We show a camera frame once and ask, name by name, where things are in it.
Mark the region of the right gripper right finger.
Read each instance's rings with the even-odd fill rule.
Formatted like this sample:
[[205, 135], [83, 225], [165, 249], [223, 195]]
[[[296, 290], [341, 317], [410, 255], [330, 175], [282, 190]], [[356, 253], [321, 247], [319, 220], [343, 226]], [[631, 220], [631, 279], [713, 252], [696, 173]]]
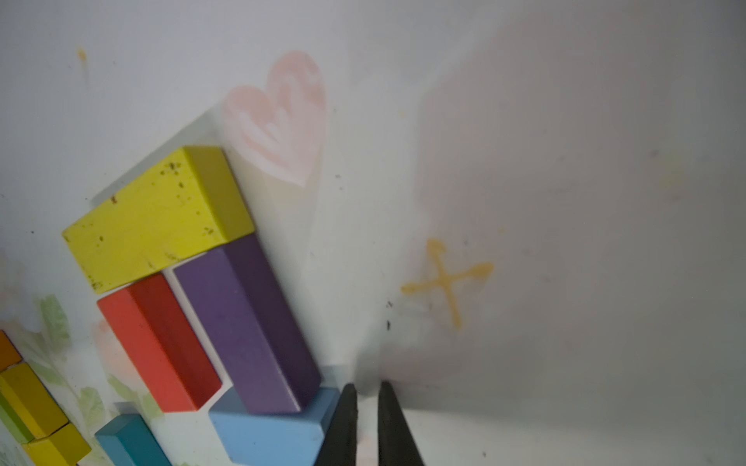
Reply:
[[378, 456], [380, 466], [424, 466], [394, 387], [381, 384], [378, 397]]

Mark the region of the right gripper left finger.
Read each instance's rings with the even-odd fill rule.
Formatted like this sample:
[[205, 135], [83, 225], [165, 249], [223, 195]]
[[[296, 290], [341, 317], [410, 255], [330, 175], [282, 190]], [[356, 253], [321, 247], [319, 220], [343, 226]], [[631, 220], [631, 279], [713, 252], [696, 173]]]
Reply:
[[357, 389], [344, 386], [315, 466], [357, 465]]

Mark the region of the light blue block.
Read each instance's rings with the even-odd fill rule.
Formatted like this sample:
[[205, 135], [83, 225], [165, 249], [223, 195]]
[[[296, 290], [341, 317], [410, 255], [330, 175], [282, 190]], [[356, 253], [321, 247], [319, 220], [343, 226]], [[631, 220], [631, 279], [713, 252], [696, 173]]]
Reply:
[[339, 398], [337, 388], [321, 388], [300, 413], [251, 415], [231, 388], [209, 410], [209, 418], [235, 464], [312, 465]]

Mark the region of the purple block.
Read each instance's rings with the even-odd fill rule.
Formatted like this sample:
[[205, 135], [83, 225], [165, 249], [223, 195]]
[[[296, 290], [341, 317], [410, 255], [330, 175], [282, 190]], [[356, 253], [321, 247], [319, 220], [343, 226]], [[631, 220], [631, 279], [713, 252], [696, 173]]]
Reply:
[[174, 273], [245, 410], [303, 411], [321, 371], [258, 236], [209, 250]]

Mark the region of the teal block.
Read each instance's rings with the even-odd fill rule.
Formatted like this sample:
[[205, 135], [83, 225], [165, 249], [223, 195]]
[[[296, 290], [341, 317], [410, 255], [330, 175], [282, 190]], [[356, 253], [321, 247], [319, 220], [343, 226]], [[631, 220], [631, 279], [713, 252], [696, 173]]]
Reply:
[[159, 442], [140, 415], [114, 417], [94, 436], [115, 465], [171, 466]]

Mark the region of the red block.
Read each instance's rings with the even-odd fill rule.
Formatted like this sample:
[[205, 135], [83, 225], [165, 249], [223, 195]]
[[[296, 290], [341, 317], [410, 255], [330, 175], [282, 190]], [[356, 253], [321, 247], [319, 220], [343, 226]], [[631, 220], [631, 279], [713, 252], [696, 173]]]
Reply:
[[197, 412], [223, 385], [161, 273], [97, 306], [164, 413]]

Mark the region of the yellow block crosswise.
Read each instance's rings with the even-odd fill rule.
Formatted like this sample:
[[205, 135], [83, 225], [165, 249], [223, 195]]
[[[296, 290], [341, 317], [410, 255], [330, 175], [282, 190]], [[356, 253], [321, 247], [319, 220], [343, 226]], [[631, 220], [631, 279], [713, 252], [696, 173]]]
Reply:
[[49, 437], [23, 445], [37, 466], [76, 466], [92, 448], [77, 427], [67, 423]]

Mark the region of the yellow-green block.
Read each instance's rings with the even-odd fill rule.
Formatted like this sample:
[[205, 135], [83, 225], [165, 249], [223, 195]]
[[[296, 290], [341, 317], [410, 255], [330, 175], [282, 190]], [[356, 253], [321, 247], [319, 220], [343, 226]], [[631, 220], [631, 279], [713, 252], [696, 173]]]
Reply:
[[219, 147], [182, 147], [62, 233], [97, 294], [254, 232]]

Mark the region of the short yellow block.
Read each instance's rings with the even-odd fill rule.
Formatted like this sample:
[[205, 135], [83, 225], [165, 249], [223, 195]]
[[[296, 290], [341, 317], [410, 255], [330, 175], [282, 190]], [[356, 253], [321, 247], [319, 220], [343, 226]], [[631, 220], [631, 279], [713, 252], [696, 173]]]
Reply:
[[69, 423], [58, 402], [27, 363], [1, 373], [1, 394], [34, 439], [49, 437]]

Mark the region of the orange long block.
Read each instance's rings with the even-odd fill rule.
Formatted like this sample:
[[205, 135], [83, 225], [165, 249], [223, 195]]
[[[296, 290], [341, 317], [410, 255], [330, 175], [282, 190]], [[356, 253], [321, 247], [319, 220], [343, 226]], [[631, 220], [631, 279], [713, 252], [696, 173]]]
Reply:
[[5, 331], [0, 331], [0, 371], [3, 372], [19, 363], [23, 357], [17, 351]]

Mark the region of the green block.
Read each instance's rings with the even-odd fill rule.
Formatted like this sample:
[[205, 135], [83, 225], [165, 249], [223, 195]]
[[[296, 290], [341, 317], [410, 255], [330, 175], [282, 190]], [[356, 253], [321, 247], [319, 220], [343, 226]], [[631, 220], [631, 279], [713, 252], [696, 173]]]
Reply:
[[0, 416], [2, 423], [19, 444], [25, 445], [35, 440], [33, 434], [3, 395], [0, 396]]

